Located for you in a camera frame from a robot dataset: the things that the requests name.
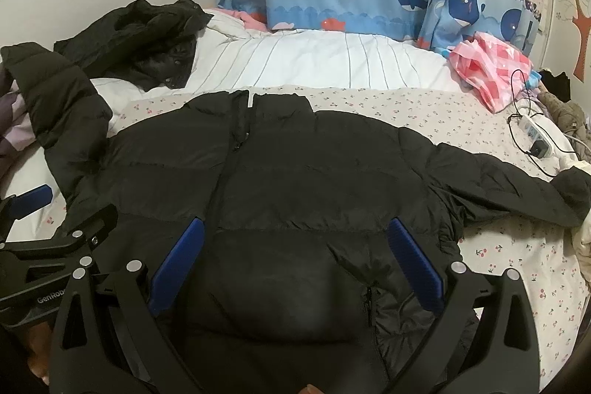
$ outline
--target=brown fabric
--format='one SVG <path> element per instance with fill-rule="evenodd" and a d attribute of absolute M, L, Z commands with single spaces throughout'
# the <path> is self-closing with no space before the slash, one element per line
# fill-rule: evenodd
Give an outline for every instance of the brown fabric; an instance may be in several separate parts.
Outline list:
<path fill-rule="evenodd" d="M 538 100 L 546 106 L 552 120 L 564 134 L 575 137 L 591 147 L 591 134 L 585 126 L 585 114 L 578 104 L 572 101 L 564 103 L 548 91 L 540 92 Z M 569 141 L 581 161 L 591 162 L 589 150 L 574 140 Z"/>

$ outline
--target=floral bedsheet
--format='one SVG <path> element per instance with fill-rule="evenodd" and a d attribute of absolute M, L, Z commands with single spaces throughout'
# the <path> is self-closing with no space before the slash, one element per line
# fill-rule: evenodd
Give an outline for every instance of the floral bedsheet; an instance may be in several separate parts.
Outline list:
<path fill-rule="evenodd" d="M 446 142 L 470 152 L 489 153 L 536 177 L 545 177 L 513 144 L 507 129 L 507 111 L 490 114 L 472 94 L 426 89 L 311 89 L 298 86 L 250 88 L 250 94 L 305 95 L 314 110 L 359 113 L 395 126 L 414 129 L 434 143 Z M 131 103 L 109 135 L 130 125 L 180 108 L 193 94 Z M 528 141 L 519 128 L 516 141 Z M 555 172 L 557 159 L 540 161 L 547 172 Z M 66 212 L 60 195 L 49 210 L 37 237 L 50 237 Z M 587 285 L 564 228 L 522 217 L 473 226 L 460 240 L 462 256 L 476 272 L 500 274 L 515 267 L 525 280 L 540 345 L 540 389 L 556 375 L 572 352 L 586 305 Z"/>

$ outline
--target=purple cloth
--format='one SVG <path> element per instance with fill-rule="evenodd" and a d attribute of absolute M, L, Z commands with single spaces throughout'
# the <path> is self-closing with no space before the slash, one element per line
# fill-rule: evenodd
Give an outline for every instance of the purple cloth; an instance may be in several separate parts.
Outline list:
<path fill-rule="evenodd" d="M 27 106 L 16 81 L 0 64 L 0 178 L 35 142 Z"/>

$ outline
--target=pink cloth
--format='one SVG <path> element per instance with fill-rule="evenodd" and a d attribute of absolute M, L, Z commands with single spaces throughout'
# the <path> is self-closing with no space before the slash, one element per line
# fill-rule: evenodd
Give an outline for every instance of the pink cloth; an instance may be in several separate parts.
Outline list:
<path fill-rule="evenodd" d="M 223 12 L 224 14 L 228 14 L 229 16 L 235 17 L 240 19 L 244 23 L 244 27 L 246 29 L 256 29 L 261 30 L 262 32 L 269 32 L 267 29 L 267 25 L 265 23 L 256 20 L 252 15 L 245 11 L 232 11 L 230 9 L 214 9 L 216 11 Z"/>
<path fill-rule="evenodd" d="M 531 71 L 531 61 L 519 49 L 484 32 L 476 32 L 472 41 L 460 42 L 451 51 L 449 62 L 462 79 L 478 90 L 482 102 L 493 113 L 513 102 Z"/>

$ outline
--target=black cable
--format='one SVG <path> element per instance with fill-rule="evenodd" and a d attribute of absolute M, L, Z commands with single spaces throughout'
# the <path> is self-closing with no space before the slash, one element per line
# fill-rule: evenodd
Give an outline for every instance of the black cable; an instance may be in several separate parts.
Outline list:
<path fill-rule="evenodd" d="M 517 146 L 517 149 L 519 149 L 522 153 L 524 153 L 526 156 L 528 156 L 528 158 L 530 158 L 530 161 L 533 162 L 536 165 L 536 167 L 540 171 L 542 171 L 543 174 L 545 174 L 548 177 L 552 177 L 552 178 L 556 177 L 556 176 L 553 176 L 552 174 L 548 174 L 545 170 L 543 170 L 542 167 L 536 161 L 534 161 L 534 156 L 532 155 L 532 153 L 528 150 L 521 149 L 521 147 L 519 146 L 519 144 L 515 140 L 515 136 L 513 135 L 513 130 L 511 128 L 511 121 L 513 119 L 521 119 L 521 118 L 522 118 L 522 116 L 520 114 L 512 114 L 507 118 L 507 125 L 509 126 L 509 133 L 511 134 L 511 138 L 513 139 L 513 143 L 515 143 L 515 146 Z"/>
<path fill-rule="evenodd" d="M 513 97 L 513 107 L 515 107 L 515 111 L 517 112 L 517 114 L 519 114 L 519 109 L 517 109 L 517 103 L 515 102 L 515 91 L 513 91 L 513 76 L 515 75 L 515 73 L 517 71 L 521 72 L 521 78 L 523 79 L 524 87 L 525 87 L 525 84 L 527 81 L 525 79 L 525 74 L 523 73 L 523 71 L 521 69 L 516 69 L 513 71 L 513 74 L 511 74 L 510 84 L 511 84 L 511 96 Z M 529 116 L 531 114 L 531 97 L 529 95 L 527 97 L 527 100 L 529 101 L 528 109 L 527 109 L 527 115 Z"/>
<path fill-rule="evenodd" d="M 552 136 L 550 134 L 548 134 L 548 131 L 546 131 L 546 129 L 544 129 L 539 124 L 536 124 L 536 126 L 539 127 L 540 129 L 542 129 L 542 131 L 544 131 L 546 133 L 546 135 L 548 135 L 548 137 L 550 138 L 550 140 L 554 143 L 554 145 L 556 146 L 556 148 L 559 151 L 564 152 L 565 154 L 576 154 L 576 152 L 574 150 L 562 150 L 562 149 L 560 149 L 560 146 L 556 143 L 556 141 L 552 138 Z"/>

